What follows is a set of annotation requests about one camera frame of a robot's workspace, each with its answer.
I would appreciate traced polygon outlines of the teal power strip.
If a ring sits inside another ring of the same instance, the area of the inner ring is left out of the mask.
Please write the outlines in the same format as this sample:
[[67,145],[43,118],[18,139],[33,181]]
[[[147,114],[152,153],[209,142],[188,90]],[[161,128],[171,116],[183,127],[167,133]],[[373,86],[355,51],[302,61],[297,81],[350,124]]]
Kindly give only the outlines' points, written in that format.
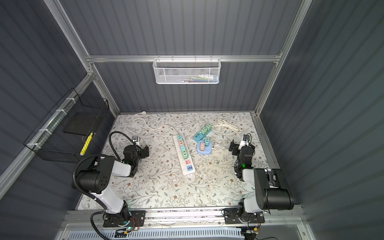
[[204,139],[210,132],[211,132],[212,130],[210,130],[210,131],[207,131],[207,133],[205,134],[205,135],[202,135],[202,133],[201,133],[201,130],[194,136],[194,141],[195,142],[199,142],[199,141],[201,141],[202,139]]

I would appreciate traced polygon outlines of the white multicolour power strip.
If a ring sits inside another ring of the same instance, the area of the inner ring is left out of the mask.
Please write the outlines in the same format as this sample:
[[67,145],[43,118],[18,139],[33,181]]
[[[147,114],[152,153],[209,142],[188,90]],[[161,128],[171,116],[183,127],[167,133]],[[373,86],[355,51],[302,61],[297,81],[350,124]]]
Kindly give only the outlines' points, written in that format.
[[191,177],[196,173],[196,168],[188,149],[187,141],[183,134],[174,135],[173,140],[176,146],[182,173],[184,176]]

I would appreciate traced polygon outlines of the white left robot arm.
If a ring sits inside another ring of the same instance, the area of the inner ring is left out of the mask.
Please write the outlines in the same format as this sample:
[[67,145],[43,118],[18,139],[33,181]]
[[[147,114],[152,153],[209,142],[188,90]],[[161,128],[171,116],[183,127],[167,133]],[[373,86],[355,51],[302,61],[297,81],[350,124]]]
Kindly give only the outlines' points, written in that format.
[[81,160],[72,175],[72,187],[95,200],[110,215],[126,214],[127,204],[109,185],[111,176],[132,178],[140,160],[149,156],[149,147],[129,145],[124,148],[123,161],[114,156],[92,155]]

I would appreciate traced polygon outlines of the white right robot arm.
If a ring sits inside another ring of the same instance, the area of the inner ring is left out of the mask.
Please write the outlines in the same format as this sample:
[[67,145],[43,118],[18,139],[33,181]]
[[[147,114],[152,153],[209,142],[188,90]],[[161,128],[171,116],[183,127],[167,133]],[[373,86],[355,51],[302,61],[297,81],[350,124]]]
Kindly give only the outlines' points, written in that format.
[[236,177],[254,185],[254,191],[238,204],[238,216],[258,214],[267,210],[292,210],[295,205],[293,194],[281,169],[252,167],[255,146],[249,141],[236,144],[231,141],[229,151],[237,159],[234,163]]

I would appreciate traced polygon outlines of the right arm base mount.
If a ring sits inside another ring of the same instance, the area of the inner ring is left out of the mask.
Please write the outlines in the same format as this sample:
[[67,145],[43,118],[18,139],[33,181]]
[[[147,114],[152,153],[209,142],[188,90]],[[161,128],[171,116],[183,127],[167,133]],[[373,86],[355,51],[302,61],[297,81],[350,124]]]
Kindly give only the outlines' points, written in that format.
[[224,208],[221,210],[227,225],[233,224],[263,224],[265,218],[262,212],[247,213],[239,208]]

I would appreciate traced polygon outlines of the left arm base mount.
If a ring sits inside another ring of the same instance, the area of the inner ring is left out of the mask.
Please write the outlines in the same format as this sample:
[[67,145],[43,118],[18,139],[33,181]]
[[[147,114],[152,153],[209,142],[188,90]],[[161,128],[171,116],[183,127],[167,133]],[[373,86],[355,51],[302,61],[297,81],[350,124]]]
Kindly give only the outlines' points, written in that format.
[[124,213],[120,214],[104,214],[103,227],[104,228],[117,228],[117,227],[142,227],[145,222],[146,211],[130,211],[127,216]]

